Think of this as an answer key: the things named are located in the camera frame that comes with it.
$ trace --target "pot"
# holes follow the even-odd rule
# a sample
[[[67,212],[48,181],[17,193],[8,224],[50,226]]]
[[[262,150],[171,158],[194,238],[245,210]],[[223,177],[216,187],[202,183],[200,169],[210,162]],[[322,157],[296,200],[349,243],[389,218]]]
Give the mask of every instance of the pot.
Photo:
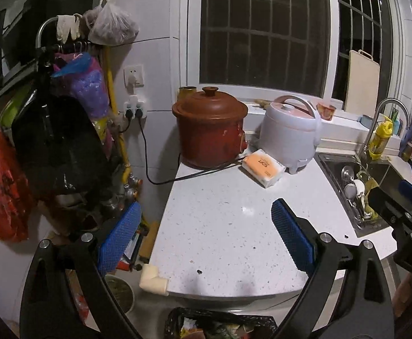
[[[182,158],[211,168],[230,162],[247,148],[243,119],[248,108],[233,96],[205,87],[172,107],[177,117]]]
[[[288,99],[301,102],[307,110],[285,103]],[[309,102],[293,95],[282,96],[266,110],[259,147],[294,174],[314,157],[321,127],[319,112]]]

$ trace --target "power cord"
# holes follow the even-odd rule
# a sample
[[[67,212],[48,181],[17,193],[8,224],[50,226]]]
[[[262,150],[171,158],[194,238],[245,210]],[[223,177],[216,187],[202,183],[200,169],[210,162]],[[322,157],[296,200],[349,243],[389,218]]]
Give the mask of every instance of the power cord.
[[[198,176],[202,176],[204,174],[211,174],[211,173],[215,173],[221,170],[225,170],[227,168],[232,168],[235,166],[240,165],[240,163],[237,163],[238,161],[244,159],[245,157],[241,157],[235,160],[232,160],[231,162],[226,162],[226,163],[222,163],[219,166],[213,167],[213,168],[209,168],[197,173],[193,173],[193,174],[189,174],[187,176],[182,176],[182,177],[178,177],[175,179],[170,179],[167,181],[163,181],[163,182],[154,182],[149,178],[149,173],[148,173],[148,143],[146,142],[146,136],[145,133],[143,132],[143,127],[142,127],[142,116],[143,116],[143,112],[141,109],[137,108],[137,110],[135,111],[135,118],[139,121],[139,125],[140,125],[140,131],[142,132],[142,136],[143,136],[143,142],[145,144],[145,166],[146,166],[146,178],[148,179],[148,181],[150,183],[152,183],[153,185],[165,185],[167,183],[171,183],[171,182],[175,182],[175,181],[183,181],[183,180],[188,180],[188,179],[192,179],[194,177],[198,177]]]
[[[132,120],[132,117],[133,117],[132,109],[128,108],[128,109],[126,110],[126,113],[124,114],[124,116],[127,118],[127,126],[126,126],[126,128],[125,128],[124,130],[118,131],[119,134],[122,134],[123,132],[126,132],[126,131],[128,130],[128,128],[129,128],[129,126],[130,126],[130,120]]]

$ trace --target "slow cooker lid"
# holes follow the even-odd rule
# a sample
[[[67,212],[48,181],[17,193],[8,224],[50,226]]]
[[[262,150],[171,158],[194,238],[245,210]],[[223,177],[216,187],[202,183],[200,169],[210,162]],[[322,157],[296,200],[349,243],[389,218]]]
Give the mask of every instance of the slow cooker lid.
[[[241,120],[247,113],[245,104],[233,96],[219,92],[217,87],[205,87],[173,105],[175,116],[197,120]]]

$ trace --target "window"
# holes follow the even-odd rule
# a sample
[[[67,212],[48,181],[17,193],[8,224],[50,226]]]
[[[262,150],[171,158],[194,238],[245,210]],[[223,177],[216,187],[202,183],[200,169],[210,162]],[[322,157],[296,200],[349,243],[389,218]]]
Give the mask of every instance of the window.
[[[387,97],[391,77],[392,25],[388,0],[338,0],[340,34],[332,98],[345,101],[349,51],[359,49],[380,65],[377,102]]]
[[[200,83],[323,96],[328,0],[201,0]]]

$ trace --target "red plastic bag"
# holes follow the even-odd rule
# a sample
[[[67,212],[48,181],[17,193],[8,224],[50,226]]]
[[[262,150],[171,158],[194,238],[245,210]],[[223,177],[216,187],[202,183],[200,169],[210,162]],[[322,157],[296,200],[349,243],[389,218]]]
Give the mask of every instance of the red plastic bag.
[[[27,221],[34,205],[14,148],[0,132],[0,240],[20,242],[28,238]]]

